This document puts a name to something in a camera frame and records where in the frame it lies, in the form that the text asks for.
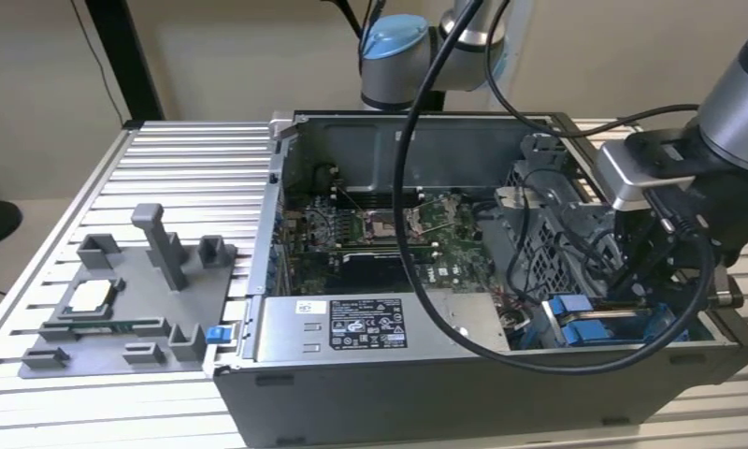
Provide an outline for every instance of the metal bracket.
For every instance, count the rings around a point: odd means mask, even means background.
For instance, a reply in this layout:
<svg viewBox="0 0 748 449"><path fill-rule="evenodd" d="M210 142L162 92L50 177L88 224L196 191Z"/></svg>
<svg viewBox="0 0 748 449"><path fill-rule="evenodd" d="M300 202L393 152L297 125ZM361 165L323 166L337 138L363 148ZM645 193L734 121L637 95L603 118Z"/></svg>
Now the metal bracket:
<svg viewBox="0 0 748 449"><path fill-rule="evenodd" d="M277 110L269 122L269 137L272 140L283 140L297 132L295 124L295 112Z"/></svg>
<svg viewBox="0 0 748 449"><path fill-rule="evenodd" d="M715 266L715 274L712 277L714 289L707 297L710 309L739 308L743 305L743 293L739 290L735 278L728 274L726 266L718 264Z"/></svg>

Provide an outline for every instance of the floor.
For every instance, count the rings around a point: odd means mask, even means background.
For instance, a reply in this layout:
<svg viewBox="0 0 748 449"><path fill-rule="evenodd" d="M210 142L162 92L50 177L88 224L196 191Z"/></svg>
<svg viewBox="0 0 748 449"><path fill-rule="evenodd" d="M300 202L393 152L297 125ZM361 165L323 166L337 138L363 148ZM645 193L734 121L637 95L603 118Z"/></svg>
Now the floor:
<svg viewBox="0 0 748 449"><path fill-rule="evenodd" d="M16 232L0 242L1 291L8 292L10 289L69 202L68 198L13 201L22 211L24 220Z"/></svg>

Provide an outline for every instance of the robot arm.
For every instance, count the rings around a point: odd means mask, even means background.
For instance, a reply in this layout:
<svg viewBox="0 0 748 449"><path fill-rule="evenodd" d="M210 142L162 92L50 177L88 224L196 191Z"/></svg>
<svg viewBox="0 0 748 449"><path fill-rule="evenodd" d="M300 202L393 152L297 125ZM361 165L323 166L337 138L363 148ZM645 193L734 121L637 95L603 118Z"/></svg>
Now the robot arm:
<svg viewBox="0 0 748 449"><path fill-rule="evenodd" d="M440 43L467 3L468 0L455 0L437 27L429 27L420 16L397 14L376 21L368 34L364 33L360 97L368 109L401 110L411 106ZM485 81L484 49L497 4L485 0L476 13L435 82L436 91L471 91ZM500 25L493 36L493 52L504 48L504 35L505 28Z"/></svg>
<svg viewBox="0 0 748 449"><path fill-rule="evenodd" d="M612 283L615 296L636 280L667 279L672 271L694 266L687 248L668 241L676 229L661 221L665 205L653 204L660 203L653 192L672 185L680 199L668 202L680 204L667 206L687 207L699 217L719 264L736 262L748 243L748 41L684 129L608 141L596 168L628 259Z"/></svg>

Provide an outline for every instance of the motherboard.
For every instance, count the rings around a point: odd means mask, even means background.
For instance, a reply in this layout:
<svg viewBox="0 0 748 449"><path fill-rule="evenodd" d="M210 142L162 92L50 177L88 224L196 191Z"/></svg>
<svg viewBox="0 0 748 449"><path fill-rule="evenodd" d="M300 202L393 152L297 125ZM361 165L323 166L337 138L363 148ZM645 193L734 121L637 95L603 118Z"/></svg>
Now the motherboard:
<svg viewBox="0 0 748 449"><path fill-rule="evenodd" d="M461 192L405 193L412 257L423 283L456 293L492 290L495 265ZM285 212L292 295L409 292L396 247L391 195L335 186Z"/></svg>

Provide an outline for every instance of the black pole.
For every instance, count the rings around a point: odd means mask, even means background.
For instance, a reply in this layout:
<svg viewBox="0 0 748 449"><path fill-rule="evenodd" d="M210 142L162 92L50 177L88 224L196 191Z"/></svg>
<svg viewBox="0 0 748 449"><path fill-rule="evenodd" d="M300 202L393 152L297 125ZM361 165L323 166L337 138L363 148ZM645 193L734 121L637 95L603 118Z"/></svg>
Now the black pole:
<svg viewBox="0 0 748 449"><path fill-rule="evenodd" d="M146 60L125 0L86 0L113 75L133 120L164 120Z"/></svg>

